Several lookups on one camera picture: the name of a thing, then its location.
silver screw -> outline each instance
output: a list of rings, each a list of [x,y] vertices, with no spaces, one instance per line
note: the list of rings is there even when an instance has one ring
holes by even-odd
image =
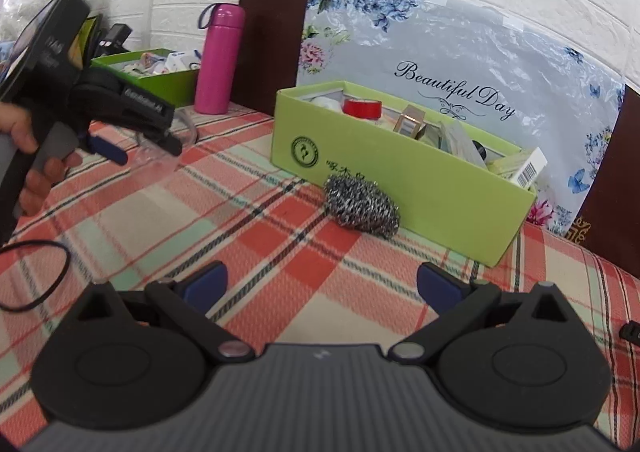
[[[220,344],[218,350],[225,358],[242,358],[251,352],[251,347],[240,340],[227,340]]]
[[[417,360],[424,354],[424,347],[415,342],[400,342],[391,349],[392,352],[403,360]]]

black cable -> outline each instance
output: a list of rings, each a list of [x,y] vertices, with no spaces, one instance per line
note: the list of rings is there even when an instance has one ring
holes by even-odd
[[[20,307],[10,307],[0,302],[0,310],[6,311],[8,313],[25,313],[27,311],[31,311],[32,309],[35,309],[36,307],[38,307],[40,304],[46,301],[46,299],[49,298],[51,294],[58,288],[63,278],[65,278],[66,272],[69,271],[69,267],[71,266],[71,252],[69,251],[69,248],[66,247],[64,244],[56,241],[44,241],[42,239],[33,239],[32,241],[14,242],[13,244],[7,244],[6,246],[3,246],[2,248],[0,248],[0,255],[2,255],[3,253],[7,253],[9,251],[13,251],[14,249],[18,249],[20,247],[25,247],[25,246],[58,247],[65,252],[65,265],[62,267],[62,271],[60,272],[60,275],[58,275],[58,278],[55,279],[55,281],[50,286],[50,288],[47,289],[47,291],[45,291],[44,294],[36,298],[36,300],[34,300],[33,302],[30,302],[27,305],[20,306]]]

green box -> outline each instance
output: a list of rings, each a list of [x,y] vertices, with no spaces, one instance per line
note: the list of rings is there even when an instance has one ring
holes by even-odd
[[[196,96],[196,84],[198,83],[199,70],[185,70],[182,72],[169,72],[168,74],[158,74],[158,76],[146,76],[145,78],[136,78],[126,72],[114,69],[113,65],[123,62],[134,62],[140,59],[144,53],[155,53],[161,56],[167,56],[170,51],[168,49],[148,49],[146,51],[136,51],[134,53],[113,54],[111,56],[102,56],[94,58],[91,62],[92,66],[106,67],[111,69],[128,82],[140,88],[148,90],[152,94],[171,103],[175,108],[193,105]]]
[[[334,162],[352,175],[361,173],[395,201],[402,226],[485,265],[497,264],[536,194],[425,143],[300,99],[340,88],[352,96],[379,99],[398,111],[409,104],[349,82],[280,90],[271,162],[320,186],[332,173],[329,164]],[[425,111],[426,121],[453,121],[411,104]],[[463,126],[472,139],[495,152],[520,151],[492,134]]]

black clip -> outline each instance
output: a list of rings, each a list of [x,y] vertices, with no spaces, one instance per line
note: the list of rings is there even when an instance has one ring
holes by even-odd
[[[626,340],[635,346],[640,346],[640,323],[635,320],[627,322],[625,325],[620,327],[619,335],[623,340]]]

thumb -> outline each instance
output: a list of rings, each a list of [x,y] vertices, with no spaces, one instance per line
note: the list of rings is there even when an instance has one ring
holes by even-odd
[[[10,134],[15,146],[25,154],[38,149],[31,132],[31,115],[22,107],[0,103],[0,132]]]

